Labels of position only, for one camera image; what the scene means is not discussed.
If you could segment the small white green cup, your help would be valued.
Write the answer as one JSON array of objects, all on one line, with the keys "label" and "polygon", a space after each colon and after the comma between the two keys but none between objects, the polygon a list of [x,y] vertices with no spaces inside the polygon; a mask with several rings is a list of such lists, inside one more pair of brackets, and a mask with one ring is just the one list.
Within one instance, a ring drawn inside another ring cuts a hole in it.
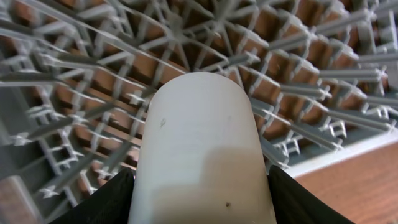
[{"label": "small white green cup", "polygon": [[221,75],[174,78],[152,98],[130,223],[275,223],[251,104]]}]

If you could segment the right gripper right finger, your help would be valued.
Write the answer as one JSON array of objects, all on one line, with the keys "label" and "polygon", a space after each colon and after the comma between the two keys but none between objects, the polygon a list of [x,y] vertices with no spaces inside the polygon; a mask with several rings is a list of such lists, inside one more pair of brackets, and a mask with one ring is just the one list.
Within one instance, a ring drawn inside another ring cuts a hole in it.
[{"label": "right gripper right finger", "polygon": [[267,178],[278,224],[353,224],[280,167],[270,166]]}]

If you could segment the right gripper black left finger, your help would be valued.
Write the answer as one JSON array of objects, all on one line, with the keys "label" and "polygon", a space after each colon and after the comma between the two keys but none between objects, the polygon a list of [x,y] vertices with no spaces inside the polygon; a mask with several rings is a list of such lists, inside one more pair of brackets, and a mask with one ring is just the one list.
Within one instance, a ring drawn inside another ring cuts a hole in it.
[{"label": "right gripper black left finger", "polygon": [[88,199],[51,224],[127,223],[133,189],[133,171],[124,168]]}]

